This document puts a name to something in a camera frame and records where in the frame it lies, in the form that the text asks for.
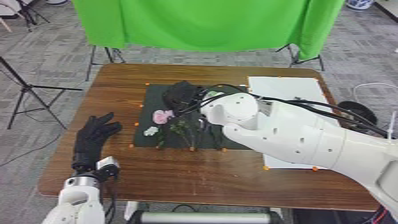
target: pink flower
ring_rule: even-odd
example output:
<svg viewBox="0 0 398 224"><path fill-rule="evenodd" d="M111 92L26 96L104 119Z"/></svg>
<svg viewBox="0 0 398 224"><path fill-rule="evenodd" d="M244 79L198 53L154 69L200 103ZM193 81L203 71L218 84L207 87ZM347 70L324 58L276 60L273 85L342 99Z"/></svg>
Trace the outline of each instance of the pink flower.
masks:
<svg viewBox="0 0 398 224"><path fill-rule="evenodd" d="M154 112L154 122L157 124L166 124L170 118L173 118L173 117L175 117L173 110L166 110L166 111L164 110L157 110Z"/></svg>

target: gray carpet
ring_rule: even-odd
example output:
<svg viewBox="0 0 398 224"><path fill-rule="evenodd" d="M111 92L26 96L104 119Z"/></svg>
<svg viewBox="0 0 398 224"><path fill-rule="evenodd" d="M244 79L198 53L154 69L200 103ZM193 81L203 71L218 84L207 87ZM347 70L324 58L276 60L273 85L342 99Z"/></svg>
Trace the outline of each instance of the gray carpet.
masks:
<svg viewBox="0 0 398 224"><path fill-rule="evenodd" d="M36 84L83 87L86 90L91 82L84 82L90 64L91 47L86 42L84 30L72 4L54 7L42 1L36 9L52 23L42 25L29 33L22 19L8 20L15 33L0 27L0 53L8 58L24 78ZM398 24L379 9L354 12L344 9L333 35L326 44L324 59L328 72L324 78L338 101L353 100L353 87L369 82L386 82L398 85ZM273 66L287 67L290 63L289 52L274 50L241 53L193 53L179 50L131 46L123 50L129 63L163 63L227 66ZM107 63L106 53L100 50L97 62ZM301 67L319 69L319 62L306 63ZM93 69L93 78L100 66ZM45 122L35 121L24 114L17 118L13 130L8 130L8 121L17 103L20 87L0 74L0 162L8 161L28 150L40 148L63 134L58 123L47 112L29 115ZM45 99L54 96L54 91L40 92ZM394 110L398 109L397 90L376 86L360 90L360 98L378 112L386 125ZM54 105L54 111L68 124L83 102L84 93L68 92ZM38 105L33 99L26 107ZM45 215L56 205L56 199L38 194L36 184L47 161L58 143L0 168L0 223L42 223ZM234 208L234 211L262 211L262 208Z"/></svg>

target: chair leg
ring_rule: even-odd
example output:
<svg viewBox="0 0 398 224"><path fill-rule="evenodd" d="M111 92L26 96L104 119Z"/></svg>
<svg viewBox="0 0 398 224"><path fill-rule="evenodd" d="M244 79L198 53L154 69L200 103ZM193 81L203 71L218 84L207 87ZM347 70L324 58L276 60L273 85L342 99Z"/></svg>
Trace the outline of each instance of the chair leg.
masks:
<svg viewBox="0 0 398 224"><path fill-rule="evenodd" d="M4 24L4 27L6 27L8 31L13 33L13 30L12 30L10 25L8 25L8 23L6 23L3 18L0 18L0 23Z"/></svg>

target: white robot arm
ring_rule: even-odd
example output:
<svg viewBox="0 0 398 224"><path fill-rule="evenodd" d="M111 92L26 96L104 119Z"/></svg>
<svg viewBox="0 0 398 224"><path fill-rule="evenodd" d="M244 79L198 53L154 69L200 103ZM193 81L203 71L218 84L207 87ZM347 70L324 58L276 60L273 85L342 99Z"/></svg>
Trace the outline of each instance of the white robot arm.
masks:
<svg viewBox="0 0 398 224"><path fill-rule="evenodd" d="M106 223L100 184L118 173L120 163L111 156L99 162L95 172L83 173L67 180L60 204L47 215L44 224Z"/></svg>
<svg viewBox="0 0 398 224"><path fill-rule="evenodd" d="M398 220L397 140L378 138L333 125L322 115L248 93L218 99L202 108L228 138L292 163L322 166L369 189Z"/></svg>

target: flower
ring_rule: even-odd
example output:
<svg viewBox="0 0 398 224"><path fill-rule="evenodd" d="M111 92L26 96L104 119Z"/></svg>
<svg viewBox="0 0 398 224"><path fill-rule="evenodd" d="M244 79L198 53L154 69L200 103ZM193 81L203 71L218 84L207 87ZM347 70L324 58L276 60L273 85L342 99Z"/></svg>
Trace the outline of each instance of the flower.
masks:
<svg viewBox="0 0 398 224"><path fill-rule="evenodd" d="M157 133L159 133L159 128L152 126L148 130L145 131L145 136L154 136Z"/></svg>
<svg viewBox="0 0 398 224"><path fill-rule="evenodd" d="M175 117L175 114L173 114L173 111L171 110L166 110L166 111L164 110L157 110L154 112L154 122L157 124L166 124L170 118L173 118L173 117Z"/></svg>

